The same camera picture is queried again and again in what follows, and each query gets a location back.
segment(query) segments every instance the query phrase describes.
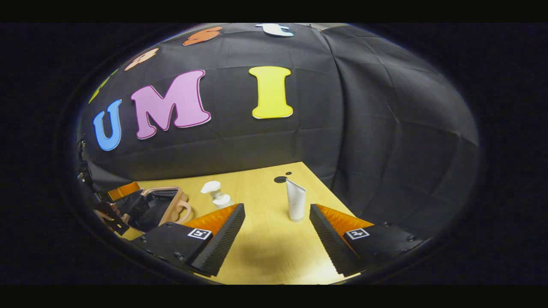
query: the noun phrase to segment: wooden table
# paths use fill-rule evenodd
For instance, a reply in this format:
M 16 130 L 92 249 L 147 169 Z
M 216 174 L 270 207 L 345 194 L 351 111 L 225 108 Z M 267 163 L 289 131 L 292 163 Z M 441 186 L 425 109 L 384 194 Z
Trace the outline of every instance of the wooden table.
M 277 176 L 287 176 L 306 189 L 305 217 L 299 223 L 289 219 L 286 183 L 274 182 Z M 181 187 L 193 211 L 187 222 L 217 210 L 210 195 L 200 193 L 206 182 L 214 180 L 221 182 L 221 191 L 235 203 L 244 203 L 246 219 L 217 277 L 202 277 L 223 284 L 329 284 L 359 275 L 345 278 L 336 272 L 309 218 L 311 203 L 353 214 L 302 162 L 195 178 L 141 181 L 139 186 Z

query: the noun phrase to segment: blue letter u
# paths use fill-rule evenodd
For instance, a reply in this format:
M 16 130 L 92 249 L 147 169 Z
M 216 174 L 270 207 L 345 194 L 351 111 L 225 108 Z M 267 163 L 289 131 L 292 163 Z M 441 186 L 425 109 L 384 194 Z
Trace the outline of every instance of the blue letter u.
M 101 149 L 105 151 L 111 151 L 120 143 L 122 138 L 122 128 L 120 127 L 120 117 L 118 115 L 118 106 L 122 103 L 122 100 L 119 99 L 106 109 L 110 113 L 110 124 L 112 127 L 112 136 L 107 138 L 105 136 L 105 131 L 103 129 L 102 118 L 105 114 L 104 111 L 99 112 L 99 114 L 93 119 L 93 126 L 95 126 L 95 136 L 97 137 L 97 142 Z

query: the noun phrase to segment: lotion tube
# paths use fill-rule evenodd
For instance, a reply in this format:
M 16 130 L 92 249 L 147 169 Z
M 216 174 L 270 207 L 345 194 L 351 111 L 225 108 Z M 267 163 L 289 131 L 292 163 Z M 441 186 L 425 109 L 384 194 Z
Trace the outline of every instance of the lotion tube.
M 286 179 L 289 218 L 298 223 L 305 216 L 306 189 Z

